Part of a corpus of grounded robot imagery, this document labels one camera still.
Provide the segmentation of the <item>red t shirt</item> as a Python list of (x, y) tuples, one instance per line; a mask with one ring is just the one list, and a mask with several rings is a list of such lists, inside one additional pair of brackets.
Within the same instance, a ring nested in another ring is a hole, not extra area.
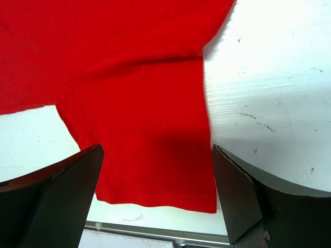
[(109, 204), (215, 213), (203, 48), (233, 1), (1, 1), (1, 114), (55, 105)]

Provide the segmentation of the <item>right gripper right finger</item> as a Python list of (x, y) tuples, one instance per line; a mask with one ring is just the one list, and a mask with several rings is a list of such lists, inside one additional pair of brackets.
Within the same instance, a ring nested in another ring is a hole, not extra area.
[(212, 163), (233, 247), (330, 247), (330, 192), (279, 178), (218, 145)]

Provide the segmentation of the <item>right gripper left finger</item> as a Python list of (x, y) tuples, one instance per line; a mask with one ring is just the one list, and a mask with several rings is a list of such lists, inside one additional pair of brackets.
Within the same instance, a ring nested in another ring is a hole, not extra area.
[(78, 247), (103, 158), (95, 144), (1, 182), (1, 247)]

